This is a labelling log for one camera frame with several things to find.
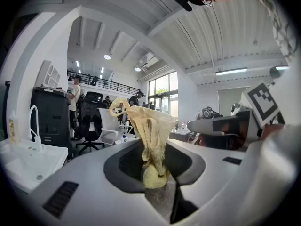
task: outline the white sink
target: white sink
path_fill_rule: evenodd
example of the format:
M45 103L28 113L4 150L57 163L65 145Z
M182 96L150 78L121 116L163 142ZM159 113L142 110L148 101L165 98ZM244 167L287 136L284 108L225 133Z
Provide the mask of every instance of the white sink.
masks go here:
M59 170L68 155L68 149L44 145L39 151L37 145L21 139L21 143L10 144L9 139L0 142L1 163L8 177L24 192L30 193L43 180Z

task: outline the plastic bottle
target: plastic bottle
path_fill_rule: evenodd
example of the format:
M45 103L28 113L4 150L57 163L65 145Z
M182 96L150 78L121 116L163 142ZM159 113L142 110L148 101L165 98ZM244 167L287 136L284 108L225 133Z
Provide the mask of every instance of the plastic bottle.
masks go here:
M128 141L128 138L126 137L125 134L123 134L122 138L120 139L121 143L125 143Z
M9 138L12 144L18 144L21 142L18 128L18 119L15 111L13 111L9 117Z

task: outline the sink drain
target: sink drain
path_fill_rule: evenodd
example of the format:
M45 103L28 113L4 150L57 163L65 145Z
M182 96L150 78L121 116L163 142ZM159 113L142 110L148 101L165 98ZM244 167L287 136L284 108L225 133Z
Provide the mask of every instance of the sink drain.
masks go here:
M37 180L41 180L41 179L43 179L43 176L42 175L38 175L37 176Z

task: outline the crumpled towel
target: crumpled towel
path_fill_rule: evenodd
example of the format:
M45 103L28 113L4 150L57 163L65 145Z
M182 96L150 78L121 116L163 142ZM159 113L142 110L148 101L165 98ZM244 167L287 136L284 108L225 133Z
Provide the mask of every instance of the crumpled towel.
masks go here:
M114 109L123 103L126 111L116 114ZM119 116L127 113L128 117L144 144L142 160L147 169L143 175L143 184L146 188L163 187L169 177L169 171L163 160L165 147L170 129L175 124L175 118L169 114L151 110L149 108L132 106L125 98L116 98L110 106L110 114Z

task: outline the curved faucet spout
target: curved faucet spout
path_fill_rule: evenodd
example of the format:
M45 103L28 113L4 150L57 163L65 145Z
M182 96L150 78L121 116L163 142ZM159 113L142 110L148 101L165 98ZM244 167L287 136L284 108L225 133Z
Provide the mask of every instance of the curved faucet spout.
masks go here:
M31 119L31 116L32 116L32 111L33 111L33 109L36 110L36 123L37 123L37 133L38 133L38 134L36 134L36 133L31 129L31 127L30 127L30 119ZM28 131L28 137L29 137L30 140L32 139L32 134L31 134L31 132L32 132L35 136L37 136L37 137L40 136L40 133L39 133L39 115L38 115L38 109L37 109L37 107L36 107L35 105L33 105L33 106L30 108L30 111L29 111L29 131Z

